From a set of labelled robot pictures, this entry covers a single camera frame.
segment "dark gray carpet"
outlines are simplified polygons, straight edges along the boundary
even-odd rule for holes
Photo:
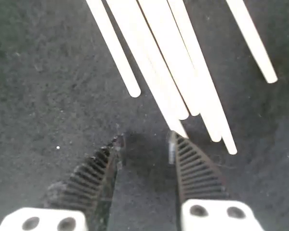
[[[289,231],[289,0],[245,0],[280,78],[266,84],[226,3],[186,1],[238,154],[184,125],[268,231]],[[131,98],[84,0],[0,0],[0,221],[108,142],[129,137],[109,230],[176,230],[167,126],[134,60]]]

